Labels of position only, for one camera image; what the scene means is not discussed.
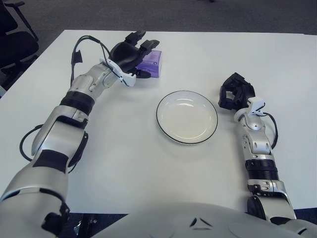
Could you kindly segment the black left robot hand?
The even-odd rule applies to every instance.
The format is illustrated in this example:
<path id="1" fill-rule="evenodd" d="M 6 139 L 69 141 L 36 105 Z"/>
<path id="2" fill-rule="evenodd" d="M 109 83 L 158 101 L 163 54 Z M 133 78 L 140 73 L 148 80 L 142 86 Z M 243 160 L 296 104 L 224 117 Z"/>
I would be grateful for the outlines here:
<path id="1" fill-rule="evenodd" d="M 138 69 L 137 66 L 160 43 L 158 40 L 146 40 L 137 48 L 138 41 L 142 39 L 145 33 L 145 30 L 130 33 L 123 42 L 112 48 L 109 55 L 109 59 L 115 62 L 123 72 L 132 73 L 137 78 L 151 77 L 149 72 Z"/>

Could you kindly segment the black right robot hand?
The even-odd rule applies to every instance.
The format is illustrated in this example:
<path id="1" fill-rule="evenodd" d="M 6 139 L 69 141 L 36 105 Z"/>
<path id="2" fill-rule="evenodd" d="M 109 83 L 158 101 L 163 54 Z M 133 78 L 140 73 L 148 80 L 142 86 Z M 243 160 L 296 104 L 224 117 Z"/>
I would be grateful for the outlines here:
<path id="1" fill-rule="evenodd" d="M 238 111 L 247 108 L 248 99 L 255 96 L 253 86 L 235 72 L 220 87 L 218 105 L 224 109 Z"/>

